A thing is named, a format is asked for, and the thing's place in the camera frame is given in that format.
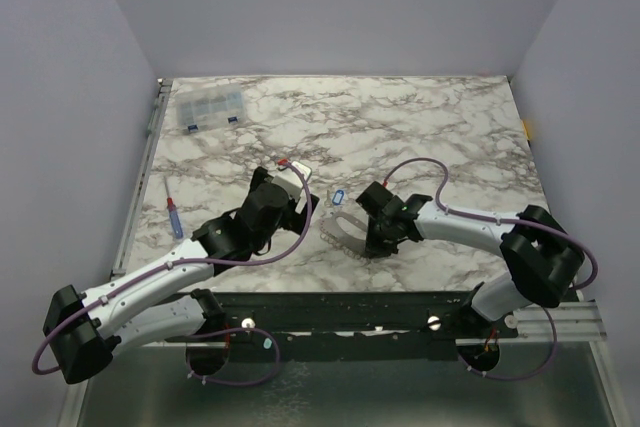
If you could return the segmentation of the blue key tag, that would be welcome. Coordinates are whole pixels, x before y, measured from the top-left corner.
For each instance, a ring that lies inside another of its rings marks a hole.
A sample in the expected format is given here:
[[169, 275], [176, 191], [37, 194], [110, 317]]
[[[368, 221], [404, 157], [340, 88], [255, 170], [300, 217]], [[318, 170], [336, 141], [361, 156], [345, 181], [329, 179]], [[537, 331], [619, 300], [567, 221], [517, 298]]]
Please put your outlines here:
[[327, 207], [340, 207], [345, 203], [346, 192], [343, 189], [329, 190], [326, 194]]

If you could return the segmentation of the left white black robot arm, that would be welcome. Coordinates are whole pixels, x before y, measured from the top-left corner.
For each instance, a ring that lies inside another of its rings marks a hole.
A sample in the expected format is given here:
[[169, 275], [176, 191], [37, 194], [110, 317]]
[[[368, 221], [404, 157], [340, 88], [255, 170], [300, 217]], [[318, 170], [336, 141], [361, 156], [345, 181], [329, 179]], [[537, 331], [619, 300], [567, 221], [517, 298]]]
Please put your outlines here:
[[311, 175], [310, 167], [286, 159], [275, 175], [258, 167], [240, 207], [205, 222], [160, 259], [83, 292], [72, 285], [57, 290], [33, 373], [60, 373], [73, 385], [100, 373], [128, 347], [174, 337], [214, 339], [225, 321], [213, 295], [171, 296], [231, 268], [265, 266], [292, 254], [296, 244], [266, 255], [278, 230], [300, 239], [308, 233], [319, 202], [309, 189]]

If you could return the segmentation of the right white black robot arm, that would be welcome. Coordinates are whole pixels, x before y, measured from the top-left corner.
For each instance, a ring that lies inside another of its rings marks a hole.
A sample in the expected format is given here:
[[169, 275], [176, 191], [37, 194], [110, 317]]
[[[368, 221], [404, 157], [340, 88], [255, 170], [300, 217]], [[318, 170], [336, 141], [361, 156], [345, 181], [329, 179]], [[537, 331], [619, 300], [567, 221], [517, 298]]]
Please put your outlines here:
[[456, 315], [461, 330], [481, 338], [497, 320], [529, 305], [556, 308], [582, 266], [584, 251], [544, 208], [529, 205], [512, 218], [470, 212], [456, 214], [428, 195], [404, 201], [374, 182], [357, 204], [368, 215], [365, 256], [385, 258], [410, 240], [448, 241], [501, 258], [507, 272], [476, 286]]

